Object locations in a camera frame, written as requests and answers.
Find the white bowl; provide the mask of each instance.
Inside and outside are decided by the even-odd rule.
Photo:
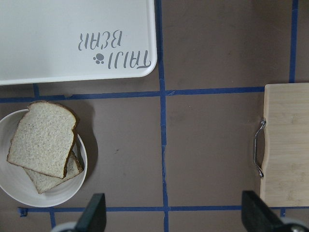
[[[0,120],[0,187],[15,200],[35,207],[51,207],[61,204],[80,189],[87,173],[87,155],[84,144],[77,136],[74,153],[80,155],[84,161],[84,171],[42,194],[38,194],[32,181],[23,168],[6,161],[11,145],[11,138],[16,131],[17,124],[28,110],[19,110]]]

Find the grid line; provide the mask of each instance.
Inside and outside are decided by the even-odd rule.
[[[292,26],[291,26],[291,53],[290,53],[289,83],[295,83],[297,18],[298,18],[298,0],[293,0],[293,3],[292,3],[292,22],[291,22]]]
[[[37,100],[65,101],[65,100],[88,100],[88,99],[116,99],[116,98],[144,98],[176,95],[204,95],[204,94],[233,94],[233,93],[256,93],[264,92],[264,87],[232,87],[232,88],[201,88],[201,89],[178,89],[145,92],[119,92],[119,93],[89,93],[65,95],[49,95],[35,97],[0,98],[0,103],[32,102]]]
[[[160,129],[161,129],[161,161],[162,161],[162,191],[163,191],[163,209],[164,232],[169,232],[169,197],[166,184],[166,166],[165,166],[165,147],[167,144],[166,137],[166,89],[164,78],[164,63],[163,63],[163,30],[162,30],[162,2],[157,0],[156,9],[156,42],[157,42],[157,57],[159,68],[159,86],[160,86]]]
[[[38,84],[33,84],[32,86],[33,86],[34,97],[39,98],[40,97],[40,90],[39,90]]]
[[[271,207],[272,210],[280,210],[281,215],[285,214],[287,209],[309,209],[309,206],[295,206],[295,207]],[[47,208],[18,208],[20,215],[23,212],[27,213],[72,213],[83,212],[84,207],[47,207]],[[241,205],[200,205],[200,206],[169,206],[166,207],[106,207],[106,212],[165,212],[170,211],[239,211]]]
[[[55,211],[53,207],[49,208],[49,217],[50,217],[51,227],[53,228],[56,226]]]
[[[280,209],[280,217],[281,218],[285,217],[285,208]]]

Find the cutting board handle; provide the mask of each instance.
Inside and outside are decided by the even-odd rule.
[[[263,170],[262,168],[257,164],[257,136],[259,134],[259,132],[261,130],[264,129],[264,127],[266,126],[266,119],[263,118],[262,121],[261,121],[261,127],[259,128],[259,130],[255,133],[255,137],[254,137],[254,156],[253,156],[253,162],[254,164],[256,165],[258,171],[259,171],[259,175],[260,175],[260,178],[263,178],[264,177],[264,173],[263,173]]]

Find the bread slice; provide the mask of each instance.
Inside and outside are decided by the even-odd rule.
[[[84,169],[81,166],[80,162],[72,152],[69,161],[67,164],[67,176],[63,179],[57,177],[50,177],[47,175],[43,175],[32,170],[24,168],[25,172],[28,174],[30,179],[32,180],[35,188],[37,189],[39,194],[46,192],[47,190],[52,189],[53,187],[60,185],[61,183],[72,179],[73,177],[77,176],[81,173]]]
[[[54,102],[35,101],[28,106],[11,140],[7,161],[52,177],[64,178],[75,143],[78,119]]]

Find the wooden cutting board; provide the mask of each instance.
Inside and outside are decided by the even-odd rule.
[[[261,199],[309,206],[309,83],[266,85],[264,118]]]

